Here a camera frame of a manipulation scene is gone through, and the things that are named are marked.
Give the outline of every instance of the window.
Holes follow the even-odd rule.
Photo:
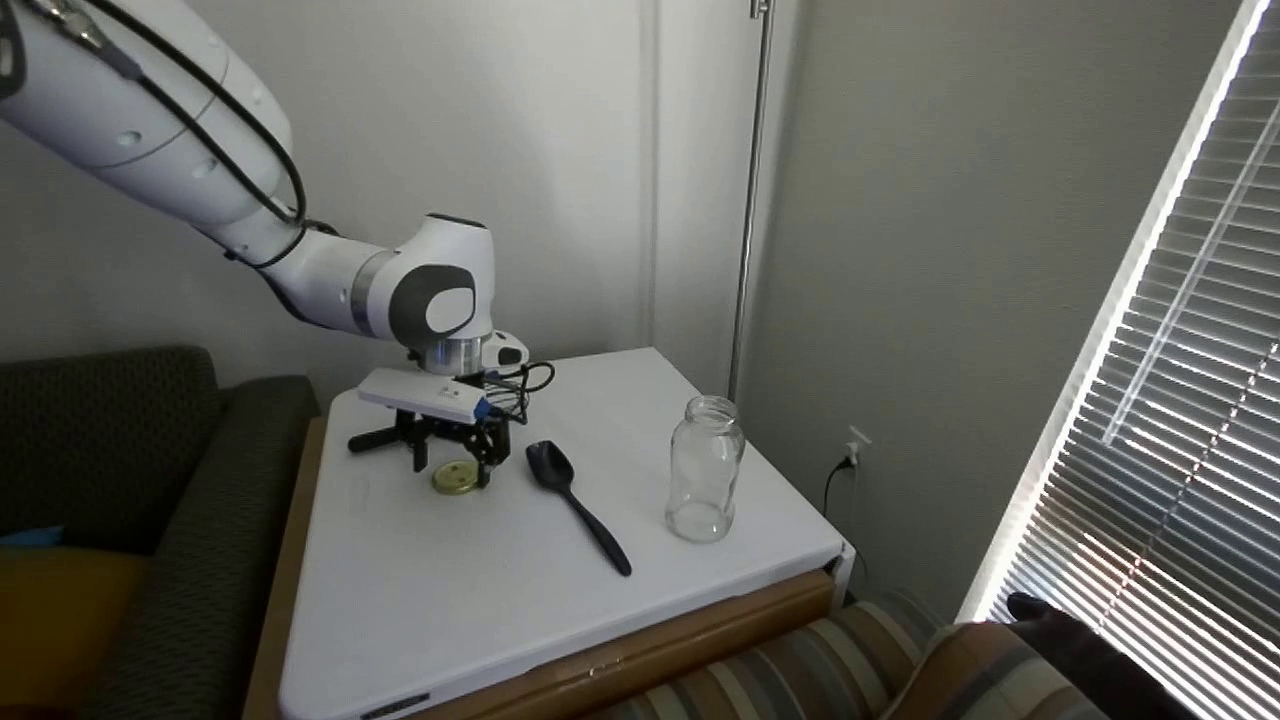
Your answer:
[[[965,620],[1018,588],[1280,718],[1280,11],[1243,0]]]

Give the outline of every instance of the white wall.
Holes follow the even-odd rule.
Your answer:
[[[961,607],[1233,3],[810,0],[749,377],[861,585]]]
[[[671,85],[707,77],[749,46],[724,26],[743,3],[678,11],[663,0],[191,0],[271,85],[295,133],[312,216],[374,245],[422,211],[495,231],[495,320],[537,356],[660,340],[687,377],[724,383],[719,266],[740,245],[740,196],[663,216],[663,186],[735,186],[749,126],[724,129]],[[743,82],[707,85],[731,103]],[[0,133],[0,356],[196,340],[219,377],[308,371],[318,392],[357,383],[399,348],[300,329],[210,245]],[[657,287],[712,307],[678,320]]]

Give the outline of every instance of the table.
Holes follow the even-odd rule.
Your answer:
[[[431,493],[403,450],[353,458],[342,439],[390,424],[390,412],[353,392],[331,400],[285,718],[436,709],[815,568],[831,568],[845,596],[849,539],[755,450],[735,528],[719,544],[669,538],[669,432],[694,387],[660,352],[555,368],[555,383],[531,398],[531,424],[510,424],[510,461],[472,495]],[[562,500],[531,484],[531,439],[566,454],[575,495],[616,532],[630,577],[616,577]]]

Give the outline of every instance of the glass jar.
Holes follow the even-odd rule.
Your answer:
[[[712,544],[731,528],[731,489],[743,463],[749,437],[735,424],[735,406],[694,398],[671,432],[671,495],[669,532],[692,544]]]

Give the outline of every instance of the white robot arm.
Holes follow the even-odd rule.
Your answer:
[[[0,115],[200,228],[308,326],[396,340],[439,377],[529,356],[490,332],[484,224],[426,216],[386,251],[305,219],[274,97],[182,0],[0,0]]]

